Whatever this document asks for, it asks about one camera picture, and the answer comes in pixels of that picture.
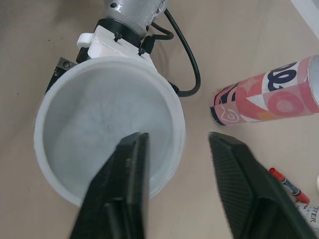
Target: beige table surface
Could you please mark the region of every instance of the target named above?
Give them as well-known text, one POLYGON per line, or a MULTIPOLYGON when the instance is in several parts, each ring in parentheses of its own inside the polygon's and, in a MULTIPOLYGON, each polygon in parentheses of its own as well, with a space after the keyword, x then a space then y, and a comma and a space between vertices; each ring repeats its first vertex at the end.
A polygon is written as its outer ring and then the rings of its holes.
MULTIPOLYGON (((319 115, 233 127, 217 126, 209 100, 217 88, 319 53, 319 41, 289 0, 170 0, 191 46, 202 88, 181 99, 187 143, 173 179, 151 200, 148 238, 231 238, 216 190, 209 131, 246 142, 319 205, 319 115)), ((44 179, 32 123, 60 56, 75 60, 76 41, 103 14, 102 0, 0 2, 0 238, 66 239, 78 209, 44 179)), ((158 23, 171 29, 165 17, 158 23)), ((178 38, 157 44, 160 73, 182 89, 193 71, 178 38)))

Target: can label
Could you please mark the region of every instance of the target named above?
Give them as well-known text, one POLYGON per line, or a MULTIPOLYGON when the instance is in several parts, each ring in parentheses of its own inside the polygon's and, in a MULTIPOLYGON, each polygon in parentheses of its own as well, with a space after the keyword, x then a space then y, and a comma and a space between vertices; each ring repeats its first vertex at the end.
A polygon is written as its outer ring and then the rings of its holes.
POLYGON ((311 57, 219 90, 210 105, 220 125, 259 122, 319 112, 308 79, 311 57))

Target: white object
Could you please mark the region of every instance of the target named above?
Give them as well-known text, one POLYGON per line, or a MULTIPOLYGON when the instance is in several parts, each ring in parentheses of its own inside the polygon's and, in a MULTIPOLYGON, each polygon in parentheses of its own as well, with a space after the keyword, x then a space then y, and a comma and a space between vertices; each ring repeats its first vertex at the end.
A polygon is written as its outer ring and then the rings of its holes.
POLYGON ((319 207, 305 203, 296 203, 296 207, 319 238, 319 207))
POLYGON ((319 39, 319 0, 291 0, 291 2, 319 39))
POLYGON ((319 192, 319 176, 317 177, 317 190, 319 192))
POLYGON ((94 33, 82 33, 78 39, 77 46, 90 47, 88 55, 90 58, 106 56, 123 56, 136 59, 156 70, 151 57, 148 53, 138 55, 139 49, 124 39, 114 41, 114 34, 109 30, 97 26, 94 33))
POLYGON ((121 138, 150 134, 150 197, 174 175, 185 122, 178 96, 144 60, 91 59, 67 71, 45 95, 34 148, 51 186, 80 206, 90 180, 121 138))

